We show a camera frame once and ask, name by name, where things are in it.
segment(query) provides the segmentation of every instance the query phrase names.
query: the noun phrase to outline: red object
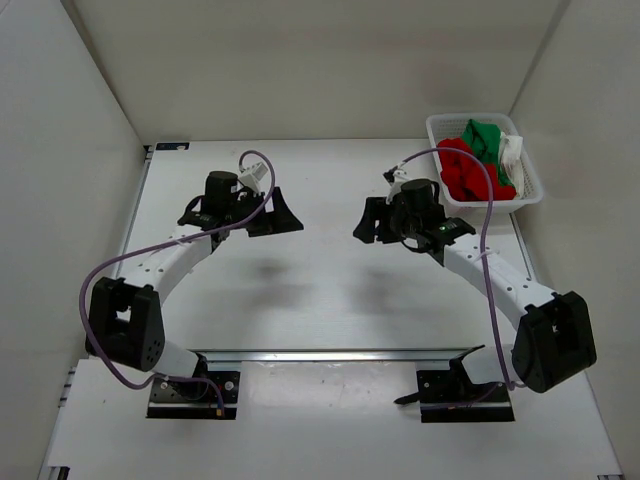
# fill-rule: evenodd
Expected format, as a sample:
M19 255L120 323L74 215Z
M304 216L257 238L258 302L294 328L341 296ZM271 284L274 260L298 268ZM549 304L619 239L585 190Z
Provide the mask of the red object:
M446 138L439 147L450 147L464 150L473 155L471 148L461 138ZM449 188L451 196L459 202L477 202L489 200L487 181L481 167L470 158L456 152L438 152L442 164L442 181ZM489 172L493 185L494 200L513 200L516 189L511 186L501 187L498 182L498 172L493 164L483 164Z

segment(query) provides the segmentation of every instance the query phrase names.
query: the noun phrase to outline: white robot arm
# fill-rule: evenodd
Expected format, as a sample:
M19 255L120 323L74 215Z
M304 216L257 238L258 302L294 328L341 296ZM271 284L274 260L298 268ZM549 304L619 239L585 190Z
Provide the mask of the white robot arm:
M401 242L412 252L428 253L485 296L481 257L486 255L496 307L517 331L514 345L501 346L510 378L542 393L595 363L589 313L579 295L559 295L521 274L489 247L483 253L473 227L445 216L437 183L412 180L398 167L384 177L389 195L367 198L354 236L368 244ZM474 348L457 360L472 384L504 379L495 346Z
M260 179L267 169L256 164L240 174L211 172L204 195L187 205L168 240L180 240L202 231L232 225L260 207L264 193ZM249 237L302 230L279 187L271 196L273 210L262 209L244 224ZM103 277L91 295L89 324L106 355L114 362L143 372L168 377L196 377L206 372L204 357L165 339L162 304L195 266L209 257L229 237L224 231L157 250L117 279ZM94 354L91 342L85 343ZM198 382L181 383L182 391L202 388Z

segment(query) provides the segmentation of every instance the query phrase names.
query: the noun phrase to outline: basket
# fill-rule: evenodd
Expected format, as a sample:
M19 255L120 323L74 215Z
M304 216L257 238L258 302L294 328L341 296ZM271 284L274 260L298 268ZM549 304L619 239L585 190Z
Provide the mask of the basket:
M440 141L445 138L457 138L462 136L469 119L474 119L481 123L493 123L507 135L519 135L515 125L509 117L501 113L452 113L444 115L431 115L427 118L427 133L432 147L437 147ZM438 153L433 154L438 170L438 176L442 173L442 164ZM542 200L544 191L540 179L536 174L533 164L527 155L526 149L522 148L520 155L522 170L524 172L524 194L522 198L514 200L496 200L493 202L494 213L512 213L525 205L538 203ZM449 215L470 212L472 209L487 208L487 202L460 202L451 197L451 193L446 184L440 178L440 185L445 198L445 209Z

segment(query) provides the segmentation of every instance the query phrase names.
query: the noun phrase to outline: green cloth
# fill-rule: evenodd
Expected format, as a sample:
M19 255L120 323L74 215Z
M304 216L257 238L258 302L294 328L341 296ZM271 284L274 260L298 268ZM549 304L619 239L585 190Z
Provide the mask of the green cloth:
M513 187L507 173L500 165L500 129L492 123L480 123L469 120L467 128L462 134L462 140L469 145L471 151L482 163L496 166L498 172L498 183L501 187Z

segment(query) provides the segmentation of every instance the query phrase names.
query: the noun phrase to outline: white tabletop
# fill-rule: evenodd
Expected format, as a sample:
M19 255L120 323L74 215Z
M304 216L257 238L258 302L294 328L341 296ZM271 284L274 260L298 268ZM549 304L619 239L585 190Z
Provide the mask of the white tabletop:
M238 156L249 148L272 160L277 184L305 226L259 238L233 232L165 302L167 338L193 349L491 342L487 301L466 281L428 255L352 236L365 199L388 193L382 173L427 147L426 140L195 142L189 150L155 152L129 250L167 238L187 202L204 192L209 171L237 171ZM408 171L437 178L429 157ZM509 216L492 220L488 245L526 271ZM500 320L509 341L514 330Z
M423 140L191 143L156 152L129 248L170 234L210 170L245 149L274 162L303 232L235 232L165 304L167 337L188 348L469 347L492 341L486 300L426 255L351 236L381 173ZM435 178L425 159L411 170ZM525 271L508 217L489 244ZM501 319L503 337L513 329ZM139 372L123 369L139 380ZM411 362L246 362L235 421L146 419L148 392L80 362L48 464L69 480L389 478L589 479L619 473L584 375L544 395L512 394L515 422L421 424L392 400L416 389Z

